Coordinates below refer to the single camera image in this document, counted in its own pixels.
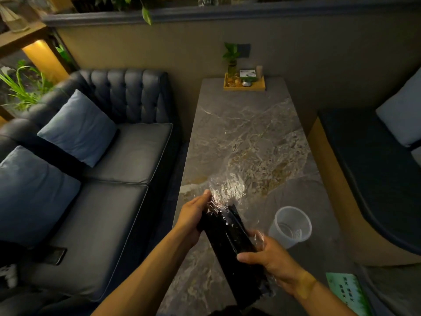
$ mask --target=wooden tray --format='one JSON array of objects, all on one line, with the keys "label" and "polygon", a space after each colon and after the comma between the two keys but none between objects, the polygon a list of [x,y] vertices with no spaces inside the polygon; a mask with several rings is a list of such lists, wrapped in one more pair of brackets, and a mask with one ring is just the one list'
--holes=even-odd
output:
[{"label": "wooden tray", "polygon": [[256,82],[253,82],[250,87],[240,86],[238,88],[230,88],[227,86],[228,73],[225,73],[224,79],[224,91],[266,91],[266,84],[264,82],[264,76]]}]

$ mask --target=marble table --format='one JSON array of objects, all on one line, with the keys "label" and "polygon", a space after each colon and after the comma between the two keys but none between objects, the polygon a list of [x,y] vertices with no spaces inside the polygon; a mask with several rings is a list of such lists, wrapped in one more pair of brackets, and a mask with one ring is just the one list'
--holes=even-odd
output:
[{"label": "marble table", "polygon": [[[244,182],[237,207],[247,228],[267,231],[280,207],[299,207],[310,217],[313,234],[290,254],[325,284],[325,272],[354,272],[284,80],[268,77],[265,92],[226,92],[223,81],[202,82],[174,223],[185,202],[234,173]],[[274,297],[254,307],[273,316],[306,315],[281,288],[274,290]],[[202,233],[160,313],[205,316],[228,305],[235,305],[234,297]]]}]

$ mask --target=wall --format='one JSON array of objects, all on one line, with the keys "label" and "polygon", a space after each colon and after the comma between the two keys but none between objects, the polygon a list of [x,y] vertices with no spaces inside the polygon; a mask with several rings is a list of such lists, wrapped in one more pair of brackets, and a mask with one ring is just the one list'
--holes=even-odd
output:
[{"label": "wall", "polygon": [[421,64],[421,12],[57,28],[81,68],[170,74],[186,138],[201,80],[222,77],[224,41],[251,43],[239,65],[282,75],[308,133],[326,106],[379,105]]}]

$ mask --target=small cup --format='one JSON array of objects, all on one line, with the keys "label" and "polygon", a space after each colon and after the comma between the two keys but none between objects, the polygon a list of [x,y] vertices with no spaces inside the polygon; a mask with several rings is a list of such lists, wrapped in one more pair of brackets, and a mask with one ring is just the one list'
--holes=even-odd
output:
[{"label": "small cup", "polygon": [[292,206],[280,208],[269,228],[269,236],[276,239],[285,249],[306,241],[311,234],[310,218],[305,212]]}]

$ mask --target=throw pillow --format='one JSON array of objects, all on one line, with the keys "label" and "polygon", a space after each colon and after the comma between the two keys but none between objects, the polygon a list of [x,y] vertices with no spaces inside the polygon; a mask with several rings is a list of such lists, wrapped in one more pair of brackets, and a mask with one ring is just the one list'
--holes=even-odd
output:
[{"label": "throw pillow", "polygon": [[16,264],[0,268],[0,289],[15,288],[18,286],[18,269]]},{"label": "throw pillow", "polygon": [[402,145],[421,139],[421,68],[376,112]]},{"label": "throw pillow", "polygon": [[411,151],[412,157],[421,166],[421,146]]},{"label": "throw pillow", "polygon": [[94,167],[116,131],[115,123],[86,95],[76,90],[38,136]]},{"label": "throw pillow", "polygon": [[0,163],[0,240],[33,247],[60,219],[80,182],[22,146]]}]

